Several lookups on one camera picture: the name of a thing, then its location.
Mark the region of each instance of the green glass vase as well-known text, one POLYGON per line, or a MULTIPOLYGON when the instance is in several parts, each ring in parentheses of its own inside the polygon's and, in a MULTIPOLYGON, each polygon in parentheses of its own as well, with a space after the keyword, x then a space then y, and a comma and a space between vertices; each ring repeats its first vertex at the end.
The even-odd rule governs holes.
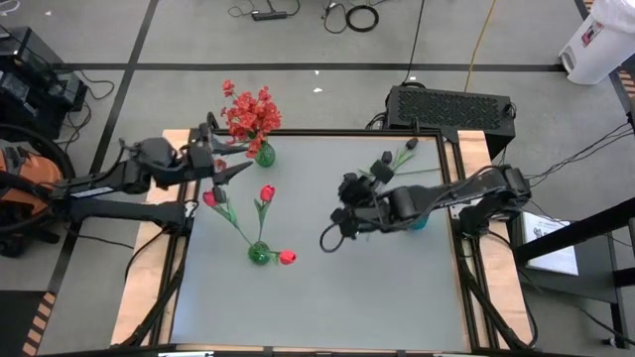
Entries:
POLYGON ((271 257, 269 256, 269 246, 265 242, 256 242, 251 247, 249 247, 249 251, 247 252, 249 256, 249 260, 252 261, 256 265, 263 266, 269 263, 271 257))
POLYGON ((262 144, 262 148, 256 155, 256 164, 260 165, 263 168, 269 168, 274 165, 276 161, 276 150, 271 146, 268 142, 264 142, 262 144))

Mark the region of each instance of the white container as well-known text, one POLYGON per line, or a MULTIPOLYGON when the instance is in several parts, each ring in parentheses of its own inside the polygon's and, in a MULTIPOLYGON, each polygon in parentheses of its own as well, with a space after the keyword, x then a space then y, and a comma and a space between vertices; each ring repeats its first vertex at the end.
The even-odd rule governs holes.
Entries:
POLYGON ((577 84, 598 84, 635 54, 635 0, 595 0, 560 58, 577 84))

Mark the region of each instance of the white label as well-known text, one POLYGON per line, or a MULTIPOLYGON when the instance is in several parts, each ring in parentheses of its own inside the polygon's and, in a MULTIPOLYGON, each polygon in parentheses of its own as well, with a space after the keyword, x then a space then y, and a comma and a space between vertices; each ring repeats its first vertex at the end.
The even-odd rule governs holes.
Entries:
POLYGON ((75 198, 83 198, 83 197, 90 197, 90 196, 94 196, 98 194, 108 193, 111 191, 112 191, 112 188, 110 187, 101 187, 101 188, 89 189, 88 191, 73 193, 71 194, 71 196, 75 198))

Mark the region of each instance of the black metal frame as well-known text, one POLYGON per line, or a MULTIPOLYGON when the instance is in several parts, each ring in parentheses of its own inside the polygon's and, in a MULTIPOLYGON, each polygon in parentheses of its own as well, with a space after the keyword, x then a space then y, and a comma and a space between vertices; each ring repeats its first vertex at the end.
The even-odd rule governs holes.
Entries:
MULTIPOLYGON (((190 129, 190 138, 195 135, 196 130, 197 130, 196 128, 190 129)), ((214 133, 216 135, 229 135, 228 131, 223 129, 216 129, 214 130, 214 133)), ((451 182, 451 178, 449 176, 449 165, 447 160, 447 154, 445 152, 444 136, 442 135, 441 131, 437 129, 420 130, 417 133, 414 133, 412 130, 378 131, 378 130, 360 130, 360 129, 350 129, 350 130, 349 129, 281 129, 281 130, 277 130, 273 132, 271 135, 314 136, 314 137, 320 137, 320 136, 323 136, 323 137, 413 137, 413 136, 419 136, 419 137, 435 138, 437 143, 437 150, 439 152, 439 160, 440 160, 443 182, 444 183, 451 182)), ((462 161, 462 156, 460 154, 460 148, 458 144, 452 143, 452 142, 450 143, 452 146, 452 152, 454 156, 454 164, 456 166, 457 179, 465 179, 465 171, 463 168, 463 161, 462 161)), ((200 181, 197 181, 196 189, 194 193, 195 197, 197 197, 199 189, 200 189, 200 181)), ((182 185, 179 191, 179 199, 184 199, 185 195, 186 195, 185 185, 182 185)), ((461 259, 464 256, 464 252, 462 249, 462 237, 459 234, 456 234, 456 232, 458 232, 457 227, 452 226, 451 234, 454 240, 453 242, 454 254, 455 254, 455 258, 458 261, 458 259, 461 259)), ((189 239, 190 237, 187 236, 186 250, 184 251, 184 256, 182 257, 182 259, 186 258, 187 244, 189 243, 189 239)), ((164 264, 164 268, 162 272, 162 281, 161 281, 161 286, 159 289, 159 295, 163 294, 167 289, 167 284, 170 280, 170 276, 173 271, 175 253, 177 251, 176 250, 177 241, 178 241, 178 237, 171 236, 171 241, 170 241, 170 245, 169 245, 169 249, 168 249, 168 253, 166 257, 166 263, 164 264)), ((480 249, 479 249, 478 243, 470 242, 470 244, 472 245, 471 249, 473 252, 472 256, 474 259, 473 263, 475 267, 475 272, 474 272, 475 276, 483 292, 488 296, 484 267, 483 267, 482 258, 480 256, 480 249)), ((467 334, 469 337, 470 349, 472 349, 473 351, 481 350, 483 347, 479 345, 478 330, 477 330, 476 322, 475 322, 476 317, 474 315, 471 292, 469 291, 469 288, 466 286, 465 277, 462 274, 459 274, 458 276, 459 276, 459 282, 460 282, 460 288, 461 288, 461 297, 463 302, 465 324, 467 327, 467 334)), ((159 341, 162 321, 163 321, 163 317, 161 316, 157 319, 157 321, 155 322, 153 326, 151 337, 150 337, 151 345, 156 345, 159 341)), ((499 348, 498 335, 497 335, 496 329, 493 326, 492 321, 487 316, 485 316, 485 326, 486 326, 486 333, 487 333, 489 346, 494 349, 498 349, 499 348)), ((347 355, 347 353, 344 353, 344 354, 337 353, 337 355, 347 355)))
MULTIPOLYGON (((588 239, 595 238, 622 228, 629 227, 631 241, 635 242, 635 198, 628 199, 613 207, 593 214, 581 221, 570 224, 553 233, 545 235, 530 243, 522 244, 514 249, 516 264, 524 265, 530 259, 537 258, 560 249, 582 243, 588 239)), ((617 296, 616 302, 611 302, 611 317, 613 329, 626 335, 626 319, 624 317, 624 303, 621 298, 620 289, 627 286, 635 286, 635 268, 617 269, 615 260, 615 248, 612 237, 609 236, 609 254, 613 270, 613 287, 617 296)), ((618 336, 614 336, 615 346, 628 349, 628 343, 618 336)))

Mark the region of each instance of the gray floor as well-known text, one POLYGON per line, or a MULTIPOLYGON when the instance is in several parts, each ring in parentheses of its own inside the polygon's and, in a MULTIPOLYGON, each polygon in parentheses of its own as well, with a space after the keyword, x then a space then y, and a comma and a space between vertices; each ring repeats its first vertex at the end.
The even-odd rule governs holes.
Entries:
MULTIPOLYGON (((301 0, 297 17, 253 23, 226 14, 244 0, 160 0, 140 62, 407 62, 417 22, 418 1, 389 0, 377 7, 380 23, 367 34, 327 33, 319 1, 301 0)), ((264 0, 254 0, 263 9, 264 0)), ((30 0, 7 17, 4 26, 29 25, 69 62, 127 62, 149 0, 30 0)), ((275 0, 293 9, 293 0, 275 0)), ((428 0, 415 55, 417 63, 468 63, 485 19, 488 0, 428 0)), ((340 26, 336 14, 329 24, 340 26)), ((367 21, 360 16, 360 22, 367 21)), ((476 62, 553 64, 581 17, 573 0, 506 0, 498 3, 476 62)), ((87 71, 91 78, 119 85, 123 71, 87 71)), ((403 80, 402 71, 136 71, 123 102, 105 166, 116 155, 118 138, 129 142, 160 135, 164 129, 201 122, 207 111, 224 105, 220 85, 231 78, 239 89, 269 85, 286 128, 361 128, 383 109, 390 85, 403 80)), ((462 71, 414 72, 430 88, 462 90, 462 71)), ((106 88, 93 85, 96 92, 106 88)), ((507 162, 526 174, 544 171, 624 122, 610 82, 577 86, 561 73, 477 72, 470 90, 509 95, 518 105, 517 138, 507 162)), ((79 173, 85 173, 110 113, 114 94, 90 101, 91 123, 70 148, 79 173)), ((572 164, 552 175, 534 191, 535 201, 552 215, 579 219, 635 194, 631 138, 572 164)), ((142 200, 139 197, 118 199, 142 200)), ((82 233, 132 243, 137 225, 91 219, 82 233)), ((625 232, 617 238, 626 240, 625 232)), ((37 245, 20 260, 0 260, 1 290, 44 290, 61 244, 37 245)), ((620 267, 635 266, 632 251, 616 245, 620 267)), ((130 252, 80 240, 43 339, 42 353, 104 348, 116 318, 123 289, 123 271, 130 252)), ((537 296, 526 291, 538 319, 539 347, 550 352, 627 356, 629 352, 598 345, 608 334, 564 301, 586 306, 610 321, 608 305, 562 295, 537 296)), ((624 300, 635 300, 624 290, 624 300)), ((635 306, 627 319, 635 331, 635 306)))

